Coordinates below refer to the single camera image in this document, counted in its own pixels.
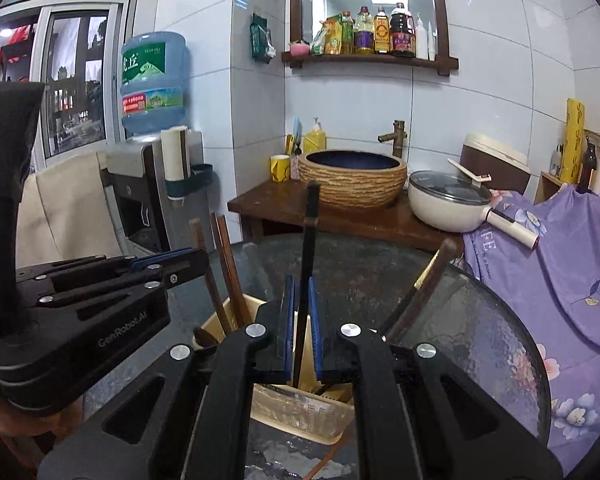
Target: beige fabric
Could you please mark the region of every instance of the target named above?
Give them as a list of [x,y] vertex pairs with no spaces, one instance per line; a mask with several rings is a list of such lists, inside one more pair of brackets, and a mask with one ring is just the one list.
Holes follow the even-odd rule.
[[[109,209],[100,180],[97,154],[76,155],[35,175],[36,186],[25,188],[16,238],[16,266],[104,254],[120,256]],[[39,218],[46,219],[46,226]]]

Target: glass table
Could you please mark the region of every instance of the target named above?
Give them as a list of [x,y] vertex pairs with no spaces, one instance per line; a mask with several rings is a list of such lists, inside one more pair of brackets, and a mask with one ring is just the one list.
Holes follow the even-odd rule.
[[[232,246],[245,294],[270,301],[286,274],[299,277],[302,235],[280,235]],[[349,322],[377,328],[422,272],[430,254],[388,242],[320,233],[314,277],[318,303],[344,309]],[[227,297],[218,256],[210,255],[221,296]],[[90,415],[172,345],[191,342],[194,326],[213,314],[202,278],[170,291],[171,323],[86,394]],[[495,294],[449,266],[401,346],[429,342],[546,444],[549,384],[542,358],[522,322]],[[357,478],[355,438],[323,469],[324,478]],[[329,450],[251,420],[245,478],[302,478]]]

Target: yellow soap bottle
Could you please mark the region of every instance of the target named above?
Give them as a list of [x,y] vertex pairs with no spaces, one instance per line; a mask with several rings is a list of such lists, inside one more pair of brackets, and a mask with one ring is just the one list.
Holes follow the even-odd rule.
[[311,153],[317,150],[324,150],[327,147],[327,135],[322,130],[318,118],[314,117],[314,127],[304,136],[302,143],[303,153]]

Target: blue flower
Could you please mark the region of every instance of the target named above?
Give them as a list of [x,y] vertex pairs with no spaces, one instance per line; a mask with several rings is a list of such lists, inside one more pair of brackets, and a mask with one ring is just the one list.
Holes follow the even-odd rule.
[[593,409],[595,400],[593,394],[584,394],[577,402],[573,399],[565,400],[560,408],[555,410],[554,426],[562,430],[567,440],[589,433],[589,427],[593,426],[598,418],[596,410]]
[[518,209],[516,211],[516,215],[514,216],[514,220],[538,236],[544,236],[546,233],[546,227],[544,227],[544,224],[542,224],[540,219],[531,211]]

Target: sink bowl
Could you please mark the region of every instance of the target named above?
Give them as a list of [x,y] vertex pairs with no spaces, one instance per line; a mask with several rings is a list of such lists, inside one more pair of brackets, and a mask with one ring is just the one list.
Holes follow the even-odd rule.
[[320,182],[320,201],[371,208],[391,203],[407,178],[400,158],[354,150],[319,150],[299,157],[300,180]]

